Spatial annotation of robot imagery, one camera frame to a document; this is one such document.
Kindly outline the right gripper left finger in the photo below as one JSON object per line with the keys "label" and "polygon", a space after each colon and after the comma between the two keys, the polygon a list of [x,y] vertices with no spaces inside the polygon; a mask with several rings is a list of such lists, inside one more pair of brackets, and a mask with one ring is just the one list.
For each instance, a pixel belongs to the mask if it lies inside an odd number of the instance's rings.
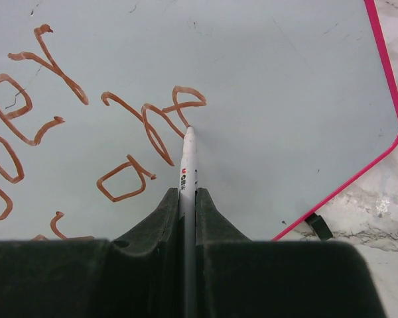
{"label": "right gripper left finger", "polygon": [[178,192],[115,240],[0,241],[0,317],[172,317]]}

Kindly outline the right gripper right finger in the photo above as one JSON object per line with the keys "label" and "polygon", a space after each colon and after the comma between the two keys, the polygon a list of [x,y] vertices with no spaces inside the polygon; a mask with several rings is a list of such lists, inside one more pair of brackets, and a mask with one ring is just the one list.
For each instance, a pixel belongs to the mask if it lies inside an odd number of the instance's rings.
{"label": "right gripper right finger", "polygon": [[384,317],[361,254],[336,241],[252,241],[197,195],[199,317]]}

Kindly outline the white whiteboard marker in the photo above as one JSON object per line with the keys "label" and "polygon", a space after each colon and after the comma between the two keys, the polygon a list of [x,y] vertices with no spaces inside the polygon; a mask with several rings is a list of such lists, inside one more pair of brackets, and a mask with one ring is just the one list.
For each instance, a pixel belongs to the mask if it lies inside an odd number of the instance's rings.
{"label": "white whiteboard marker", "polygon": [[188,127],[180,163],[179,214],[183,221],[183,316],[196,316],[196,136]]}

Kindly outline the pink framed whiteboard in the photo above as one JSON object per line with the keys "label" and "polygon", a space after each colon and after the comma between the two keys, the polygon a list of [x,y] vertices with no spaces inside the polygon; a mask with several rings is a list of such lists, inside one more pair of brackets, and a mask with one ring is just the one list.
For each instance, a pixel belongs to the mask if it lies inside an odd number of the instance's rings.
{"label": "pink framed whiteboard", "polygon": [[281,237],[398,145],[373,1],[0,1],[0,240],[113,239],[198,184]]}

